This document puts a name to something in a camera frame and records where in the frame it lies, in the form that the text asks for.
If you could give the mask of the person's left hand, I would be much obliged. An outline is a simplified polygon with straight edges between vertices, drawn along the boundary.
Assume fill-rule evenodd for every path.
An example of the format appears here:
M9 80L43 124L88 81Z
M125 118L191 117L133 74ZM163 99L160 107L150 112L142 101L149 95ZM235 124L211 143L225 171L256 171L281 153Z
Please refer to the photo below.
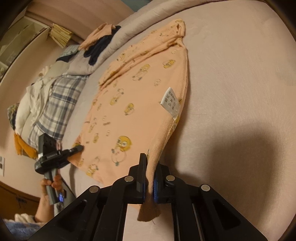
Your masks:
M46 190L47 186L53 187L57 192L62 192L63 191L62 176L60 174L57 174L53 178L53 181L51 181L49 179L42 179L41 180L41 193L42 193L42 196L47 195L47 190Z

